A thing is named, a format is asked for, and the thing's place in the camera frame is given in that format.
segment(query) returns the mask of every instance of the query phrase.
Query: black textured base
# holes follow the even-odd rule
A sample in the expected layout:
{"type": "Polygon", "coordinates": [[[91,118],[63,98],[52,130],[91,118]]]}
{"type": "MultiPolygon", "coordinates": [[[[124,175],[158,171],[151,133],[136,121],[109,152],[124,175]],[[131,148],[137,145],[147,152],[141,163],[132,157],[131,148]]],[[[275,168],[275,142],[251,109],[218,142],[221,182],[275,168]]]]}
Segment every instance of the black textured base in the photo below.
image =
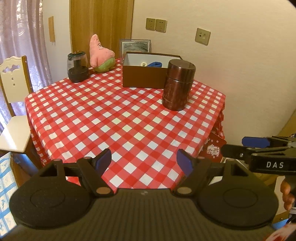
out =
{"type": "Polygon", "coordinates": [[[204,217],[193,201],[169,189],[119,189],[96,199],[90,211],[65,227],[37,230],[18,225],[3,241],[262,241],[270,226],[234,230],[204,217]]]}

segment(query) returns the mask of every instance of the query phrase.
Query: wooden door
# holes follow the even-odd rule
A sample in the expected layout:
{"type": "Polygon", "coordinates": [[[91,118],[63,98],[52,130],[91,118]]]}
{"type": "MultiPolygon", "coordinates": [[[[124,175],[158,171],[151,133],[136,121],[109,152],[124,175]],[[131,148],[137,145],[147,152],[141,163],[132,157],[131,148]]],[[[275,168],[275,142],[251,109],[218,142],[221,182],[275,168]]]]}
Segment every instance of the wooden door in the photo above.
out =
{"type": "Polygon", "coordinates": [[[119,40],[131,38],[134,0],[70,0],[72,51],[85,51],[93,34],[119,58],[119,40]]]}

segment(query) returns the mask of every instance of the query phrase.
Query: brown box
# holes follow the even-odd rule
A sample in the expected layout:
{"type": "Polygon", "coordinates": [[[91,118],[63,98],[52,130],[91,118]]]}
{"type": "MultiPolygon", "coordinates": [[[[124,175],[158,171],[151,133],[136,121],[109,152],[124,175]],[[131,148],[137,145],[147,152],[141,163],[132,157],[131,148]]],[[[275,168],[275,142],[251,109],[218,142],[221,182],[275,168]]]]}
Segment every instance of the brown box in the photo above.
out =
{"type": "Polygon", "coordinates": [[[178,55],[161,53],[127,52],[123,62],[123,87],[163,89],[172,59],[182,59],[178,55]],[[161,62],[162,68],[143,67],[141,63],[161,62]]]}

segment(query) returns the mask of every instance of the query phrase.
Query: plush toy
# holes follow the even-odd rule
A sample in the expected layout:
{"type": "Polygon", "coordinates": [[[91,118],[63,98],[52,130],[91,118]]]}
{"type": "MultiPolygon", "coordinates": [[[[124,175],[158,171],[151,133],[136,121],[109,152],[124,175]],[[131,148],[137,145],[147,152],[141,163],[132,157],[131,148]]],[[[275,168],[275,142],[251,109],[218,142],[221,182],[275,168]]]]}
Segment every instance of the plush toy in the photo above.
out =
{"type": "Polygon", "coordinates": [[[89,43],[90,63],[94,71],[108,72],[115,65],[115,53],[102,47],[98,35],[94,34],[89,43]]]}

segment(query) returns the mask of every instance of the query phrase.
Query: chair backrest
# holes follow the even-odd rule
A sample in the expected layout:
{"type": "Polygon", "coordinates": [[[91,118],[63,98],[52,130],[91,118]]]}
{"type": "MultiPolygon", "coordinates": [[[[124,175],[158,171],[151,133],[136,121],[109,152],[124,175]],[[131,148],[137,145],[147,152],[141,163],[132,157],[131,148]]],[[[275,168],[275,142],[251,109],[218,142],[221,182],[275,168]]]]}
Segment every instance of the chair backrest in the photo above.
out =
{"type": "Polygon", "coordinates": [[[11,112],[11,104],[22,102],[33,92],[27,57],[12,56],[0,64],[0,85],[11,112]]]}

